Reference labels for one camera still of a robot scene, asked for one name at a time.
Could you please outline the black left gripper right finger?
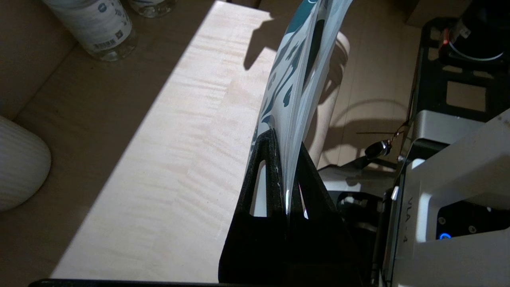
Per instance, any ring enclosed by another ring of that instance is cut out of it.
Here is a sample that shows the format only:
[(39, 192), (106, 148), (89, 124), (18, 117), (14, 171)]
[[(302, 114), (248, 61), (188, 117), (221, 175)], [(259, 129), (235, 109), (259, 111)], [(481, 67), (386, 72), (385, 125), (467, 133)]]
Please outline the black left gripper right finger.
[(298, 154), (288, 239), (288, 284), (362, 284), (362, 256), (305, 145)]

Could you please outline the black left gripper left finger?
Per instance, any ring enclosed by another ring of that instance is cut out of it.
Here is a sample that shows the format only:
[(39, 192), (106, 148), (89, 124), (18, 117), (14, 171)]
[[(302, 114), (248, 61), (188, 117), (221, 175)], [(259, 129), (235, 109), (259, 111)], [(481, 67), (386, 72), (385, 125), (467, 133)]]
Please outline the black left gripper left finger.
[[(261, 162), (266, 163), (265, 217), (250, 214)], [(282, 199), (279, 146), (274, 130), (263, 132), (253, 153), (240, 190), (218, 266), (220, 283), (278, 285), (284, 278), (286, 215)]]

